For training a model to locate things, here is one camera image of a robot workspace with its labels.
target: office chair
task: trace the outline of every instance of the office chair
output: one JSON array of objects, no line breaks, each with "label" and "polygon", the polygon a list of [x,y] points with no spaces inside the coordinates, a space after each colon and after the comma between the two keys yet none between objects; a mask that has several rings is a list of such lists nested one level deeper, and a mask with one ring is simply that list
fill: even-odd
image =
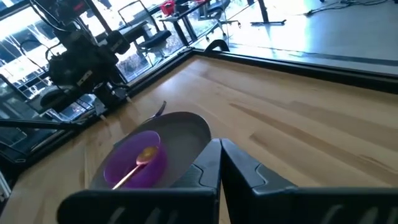
[{"label": "office chair", "polygon": [[223,37],[226,37],[226,34],[223,30],[223,24],[232,24],[234,22],[238,23],[239,28],[241,27],[241,23],[237,20],[227,20],[227,21],[222,21],[221,20],[221,15],[223,12],[225,12],[225,9],[229,6],[231,3],[231,0],[216,0],[214,3],[207,3],[204,6],[202,6],[199,9],[199,20],[204,21],[204,20],[210,20],[214,19],[217,21],[217,26],[214,26],[211,28],[207,33],[206,33],[206,40],[209,41],[210,39],[208,38],[208,35],[210,33],[213,33],[214,30],[219,27],[221,31],[223,32]]},{"label": "office chair", "polygon": [[139,43],[139,44],[137,43],[137,39],[134,40],[133,41],[134,45],[136,46],[137,51],[145,53],[147,56],[148,56],[149,52],[155,53],[155,54],[156,53],[160,53],[162,59],[164,59],[165,55],[164,55],[164,53],[162,51],[162,48],[166,46],[167,38],[169,38],[172,35],[172,33],[169,30],[166,29],[165,24],[163,23],[164,30],[160,30],[159,26],[157,25],[157,23],[155,21],[155,19],[152,17],[152,15],[150,14],[149,10],[145,7],[145,5],[140,0],[134,1],[132,3],[129,3],[126,6],[122,7],[121,9],[118,10],[118,13],[122,17],[122,20],[124,21],[124,23],[126,25],[128,25],[128,23],[124,20],[123,16],[121,15],[120,11],[122,11],[126,7],[131,6],[131,5],[133,5],[133,4],[137,3],[137,2],[139,2],[141,4],[141,6],[144,8],[145,13],[148,15],[149,20],[153,23],[153,25],[154,25],[154,27],[156,29],[156,33],[153,36],[151,36],[151,37],[147,36],[145,38],[145,40],[143,42]]}]

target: table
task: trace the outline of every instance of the table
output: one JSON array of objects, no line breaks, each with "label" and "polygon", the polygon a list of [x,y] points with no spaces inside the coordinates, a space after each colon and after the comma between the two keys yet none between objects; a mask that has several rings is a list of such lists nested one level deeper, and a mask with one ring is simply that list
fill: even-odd
[{"label": "table", "polygon": [[[129,43],[132,43],[139,37],[144,37],[144,39],[147,39],[148,34],[147,34],[144,26],[148,22],[147,21],[139,21],[137,23],[134,23],[134,21],[132,21],[132,23],[133,23],[133,25],[131,25],[131,26],[127,26],[122,29],[119,29],[120,33],[127,39],[127,41]],[[106,44],[107,44],[106,39],[104,39],[98,43],[98,45],[106,45]]]},{"label": "table", "polygon": [[[262,17],[262,22],[251,22],[252,25],[264,25],[264,24],[276,24],[276,25],[284,25],[286,22],[286,19],[282,21],[270,21],[268,18],[268,12],[266,5],[264,4],[264,0],[258,0],[259,6],[260,6],[260,11],[261,11],[261,17]],[[249,5],[252,5],[254,1],[248,1]]]},{"label": "table", "polygon": [[206,0],[203,1],[199,4],[195,4],[195,6],[190,7],[187,11],[181,13],[178,16],[169,16],[166,17],[165,19],[160,19],[159,21],[161,22],[171,22],[174,26],[175,31],[177,32],[178,37],[180,38],[181,42],[185,46],[189,46],[188,40],[185,37],[184,33],[181,30],[180,24],[178,24],[178,21],[181,19],[182,22],[184,23],[185,28],[187,28],[188,34],[191,37],[192,42],[198,40],[197,35],[195,34],[195,31],[193,30],[193,27],[191,25],[191,22],[189,21],[188,15],[192,13],[193,11],[197,10],[198,8],[204,6],[205,4],[209,3],[211,0]]},{"label": "table", "polygon": [[[398,186],[398,96],[193,56],[25,171],[0,223],[55,223],[114,143],[155,113],[190,111],[298,186]],[[229,223],[221,195],[220,223]]]}]

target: cable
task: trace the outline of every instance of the cable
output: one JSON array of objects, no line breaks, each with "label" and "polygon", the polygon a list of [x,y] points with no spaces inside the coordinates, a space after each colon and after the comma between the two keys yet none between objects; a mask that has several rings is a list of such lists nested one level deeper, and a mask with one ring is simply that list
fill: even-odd
[{"label": "cable", "polygon": [[[7,42],[9,42],[11,45],[15,46],[14,43],[8,41],[7,38],[9,38],[9,37],[6,37],[4,40],[6,40]],[[16,60],[18,60],[20,63],[22,63],[20,57],[14,55],[6,46],[4,46],[4,44],[2,44],[2,42],[0,42],[0,45],[1,45],[1,47],[3,47],[4,50],[6,50],[6,52],[8,52],[9,54],[11,54]]]},{"label": "cable", "polygon": [[114,87],[112,87],[111,90],[115,90],[115,89],[117,89],[117,88],[123,88],[123,89],[128,89],[128,88],[130,88],[128,85],[123,85],[123,84],[115,83],[115,82],[113,82],[112,79],[109,79],[109,80],[110,80],[111,84],[114,85]]},{"label": "cable", "polygon": [[[62,31],[62,32],[68,32],[70,33],[70,30],[65,30],[65,29],[61,29],[55,25],[53,25],[47,18],[43,17],[39,11],[36,9],[36,7],[34,6],[33,3],[34,0],[29,0],[29,4],[32,7],[33,11],[47,24],[49,25],[51,28],[57,30],[57,31]],[[52,17],[54,20],[56,20],[56,18],[53,17],[53,15],[51,15],[51,13],[47,12],[46,10],[44,10],[46,14],[48,14],[50,17]]]},{"label": "cable", "polygon": [[49,48],[45,51],[44,57],[45,57],[45,59],[46,59],[49,63],[50,63],[50,60],[49,60],[49,52],[51,51],[51,49],[53,49],[53,48],[56,47],[56,46],[59,46],[60,44],[61,44],[61,42],[55,44],[54,46],[49,47]]},{"label": "cable", "polygon": [[[327,6],[322,6],[317,9],[311,9],[308,12],[304,13],[304,15],[312,16],[318,12],[323,12],[323,11],[327,11],[327,10],[345,9],[345,8],[351,7],[351,6],[375,6],[378,4],[385,3],[385,2],[388,2],[388,0],[370,0],[370,1],[366,1],[366,2],[360,2],[360,1],[356,1],[356,0],[341,0],[339,2],[334,2],[332,4],[329,4]],[[342,4],[342,6],[328,7],[328,6],[331,6],[336,3],[340,3],[340,4]]]},{"label": "cable", "polygon": [[281,52],[296,52],[296,53],[301,53],[301,54],[307,54],[307,55],[322,55],[321,53],[315,53],[315,52],[305,52],[305,51],[301,51],[301,50],[288,50],[288,49],[279,49],[279,48],[275,48],[275,47],[258,47],[258,48],[262,48],[262,49],[269,49],[269,50],[278,50]]},{"label": "cable", "polygon": [[89,109],[88,109],[87,107],[83,106],[81,103],[79,103],[78,100],[80,100],[80,99],[77,99],[77,100],[75,101],[75,103],[77,103],[79,106],[81,106],[84,110],[89,111]]},{"label": "cable", "polygon": [[[313,11],[314,10],[318,10],[318,9],[321,9],[321,8],[324,8],[324,7],[328,7],[328,6],[332,6],[332,5],[334,5],[334,4],[338,4],[340,1],[335,1],[335,2],[333,2],[333,3],[330,3],[330,4],[327,4],[327,5],[325,5],[325,6],[321,6],[321,7],[319,7],[319,8],[316,8],[316,9],[312,9]],[[276,9],[276,10],[278,10],[278,11],[281,11],[283,14],[285,14],[285,15],[288,15],[288,16],[306,16],[306,14],[308,14],[310,11],[307,11],[307,12],[301,12],[301,13],[297,13],[297,14],[289,14],[289,13],[286,13],[286,12],[284,12],[283,10],[281,10],[281,9],[278,9],[275,5],[273,5],[273,4],[271,4],[271,6],[274,8],[274,9]]]},{"label": "cable", "polygon": [[81,98],[79,98],[79,100],[80,100],[80,101],[82,101],[83,103],[87,104],[87,105],[89,106],[89,108],[90,108],[90,109],[92,109],[92,108],[93,108],[93,106],[91,106],[89,103],[87,103],[87,101],[85,101],[85,100],[82,100]]},{"label": "cable", "polygon": [[35,64],[36,66],[38,66],[41,70],[43,70],[44,72],[47,72],[44,68],[42,68],[39,64],[37,64],[36,62],[34,62],[32,59],[30,59],[30,57],[28,57],[27,55],[26,55],[26,52],[25,52],[25,50],[22,48],[22,46],[25,44],[25,43],[28,43],[28,42],[38,42],[38,43],[40,43],[41,45],[43,45],[43,46],[45,46],[44,44],[42,44],[40,41],[38,41],[38,40],[24,40],[24,41],[22,41],[20,44],[19,44],[19,50],[22,52],[22,54],[25,56],[25,57],[27,57],[29,60],[30,60],[30,62],[32,62],[33,64]]},{"label": "cable", "polygon": [[92,108],[92,109],[90,109],[89,111],[87,111],[86,113],[84,113],[84,114],[82,114],[81,116],[84,116],[84,115],[86,115],[86,117],[84,117],[84,118],[79,118],[79,119],[76,119],[76,120],[74,120],[74,121],[70,121],[72,124],[81,124],[81,123],[84,123],[84,122],[86,122],[86,121],[88,121],[90,118],[92,118],[93,116],[96,116],[96,114],[93,114],[93,111],[94,110],[94,108]]},{"label": "cable", "polygon": [[55,18],[55,16],[53,16],[51,13],[49,13],[41,4],[39,4],[36,0],[32,0],[32,2],[36,3],[36,6],[39,8],[39,10],[41,12],[43,12],[44,14],[48,15],[49,17],[51,17],[51,19],[53,21],[55,21],[55,23],[57,23],[57,26],[61,25],[61,23],[58,21],[57,18]]}]

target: floor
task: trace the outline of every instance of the floor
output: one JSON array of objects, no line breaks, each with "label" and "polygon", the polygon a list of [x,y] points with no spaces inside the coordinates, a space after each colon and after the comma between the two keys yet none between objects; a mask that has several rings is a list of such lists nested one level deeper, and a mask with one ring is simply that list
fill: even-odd
[{"label": "floor", "polygon": [[[251,26],[261,21],[258,3],[232,19],[242,28],[226,26],[232,52],[336,67],[398,74],[398,5],[352,6],[306,17],[310,9],[330,4],[316,0],[266,1],[271,21],[286,19],[284,26]],[[221,38],[215,32],[211,39]],[[195,46],[204,48],[206,40]]]},{"label": "floor", "polygon": [[[90,187],[113,144],[164,100],[164,113],[202,116],[213,138],[298,186],[398,186],[398,96],[193,57],[25,171],[0,223],[55,223],[60,202]],[[220,223],[229,223],[223,195]]]}]

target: wooden table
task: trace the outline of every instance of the wooden table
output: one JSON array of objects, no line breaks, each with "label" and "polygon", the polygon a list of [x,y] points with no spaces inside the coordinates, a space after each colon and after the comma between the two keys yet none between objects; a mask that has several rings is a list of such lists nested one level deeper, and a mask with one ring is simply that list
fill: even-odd
[{"label": "wooden table", "polygon": [[299,186],[398,186],[396,95],[193,57],[132,100],[23,173],[0,223],[56,223],[60,202],[164,100]]}]

